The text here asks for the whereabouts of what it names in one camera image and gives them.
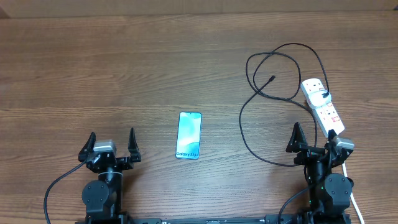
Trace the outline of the white power strip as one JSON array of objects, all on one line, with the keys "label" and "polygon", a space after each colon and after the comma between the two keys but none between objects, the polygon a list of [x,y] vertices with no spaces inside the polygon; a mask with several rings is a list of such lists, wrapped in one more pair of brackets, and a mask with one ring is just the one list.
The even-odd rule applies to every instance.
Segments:
[{"label": "white power strip", "polygon": [[[304,80],[300,87],[306,100],[309,93],[319,90],[326,90],[321,83],[321,80],[317,78]],[[328,131],[331,129],[334,129],[336,134],[340,134],[345,130],[342,120],[340,119],[340,116],[335,110],[332,102],[322,107],[312,109],[312,111],[325,137],[328,136]]]}]

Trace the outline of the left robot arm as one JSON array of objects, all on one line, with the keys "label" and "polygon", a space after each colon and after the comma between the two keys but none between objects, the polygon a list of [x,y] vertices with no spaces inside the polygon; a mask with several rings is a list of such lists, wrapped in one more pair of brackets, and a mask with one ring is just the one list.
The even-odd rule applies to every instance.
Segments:
[{"label": "left robot arm", "polygon": [[78,154],[78,160],[98,175],[85,185],[82,201],[86,206],[85,223],[132,223],[127,212],[122,211],[123,171],[132,170],[141,161],[134,129],[130,130],[126,157],[116,156],[113,140],[97,141],[91,133]]}]

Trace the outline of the blue Galaxy smartphone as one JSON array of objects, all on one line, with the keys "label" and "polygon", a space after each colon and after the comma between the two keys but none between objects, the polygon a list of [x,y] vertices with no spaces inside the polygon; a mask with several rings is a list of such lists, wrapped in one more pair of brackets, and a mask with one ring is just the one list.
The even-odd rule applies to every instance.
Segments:
[{"label": "blue Galaxy smartphone", "polygon": [[199,159],[201,121],[201,113],[183,111],[179,114],[175,151],[175,157],[177,159]]}]

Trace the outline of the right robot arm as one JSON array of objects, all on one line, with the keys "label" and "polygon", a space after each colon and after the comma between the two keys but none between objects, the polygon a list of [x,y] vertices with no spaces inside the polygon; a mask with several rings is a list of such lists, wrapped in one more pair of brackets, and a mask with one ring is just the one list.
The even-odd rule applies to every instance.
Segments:
[{"label": "right robot arm", "polygon": [[278,223],[350,223],[345,210],[350,206],[354,182],[332,168],[343,165],[354,151],[354,142],[339,137],[334,130],[328,132],[323,147],[309,146],[300,123],[295,123],[287,152],[296,154],[294,164],[305,167],[308,187],[288,199],[290,203],[299,195],[309,193],[309,207],[300,209],[287,220],[278,214]]}]

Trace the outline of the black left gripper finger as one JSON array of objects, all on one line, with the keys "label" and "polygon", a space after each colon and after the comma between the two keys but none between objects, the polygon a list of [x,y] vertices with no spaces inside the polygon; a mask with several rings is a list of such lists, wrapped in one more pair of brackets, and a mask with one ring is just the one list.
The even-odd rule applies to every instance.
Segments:
[{"label": "black left gripper finger", "polygon": [[95,142],[96,142],[96,134],[94,132],[91,132],[87,142],[85,143],[81,151],[78,153],[78,160],[80,162],[83,162],[88,158],[89,154],[93,151]]},{"label": "black left gripper finger", "polygon": [[141,153],[139,151],[139,148],[138,148],[138,145],[136,142],[134,128],[130,129],[129,142],[128,142],[127,149],[130,153],[131,162],[140,162],[141,161]]}]

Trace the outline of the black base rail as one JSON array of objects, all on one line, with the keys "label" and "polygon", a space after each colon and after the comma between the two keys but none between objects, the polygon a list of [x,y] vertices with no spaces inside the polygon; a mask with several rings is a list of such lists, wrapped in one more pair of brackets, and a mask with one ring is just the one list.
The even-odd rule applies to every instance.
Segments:
[{"label": "black base rail", "polygon": [[222,218],[222,219],[174,219],[174,220],[162,220],[160,218],[119,218],[117,220],[103,220],[103,221],[92,221],[91,218],[86,218],[81,222],[75,222],[75,224],[89,224],[89,223],[130,223],[130,224],[294,224],[294,223],[321,223],[321,224],[337,224],[337,223],[349,223],[352,224],[349,215],[345,215],[344,218],[334,218],[326,220],[321,218],[319,221],[308,221],[299,219],[295,215],[282,215],[280,221],[278,221],[278,215],[266,215],[259,218]]}]

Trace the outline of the white charger plug adapter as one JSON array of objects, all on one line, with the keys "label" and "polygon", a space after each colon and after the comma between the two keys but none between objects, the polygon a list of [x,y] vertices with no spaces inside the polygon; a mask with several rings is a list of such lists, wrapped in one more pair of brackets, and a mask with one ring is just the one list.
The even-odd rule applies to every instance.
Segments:
[{"label": "white charger plug adapter", "polygon": [[331,102],[331,93],[327,90],[319,90],[309,93],[307,103],[311,109],[316,109]]}]

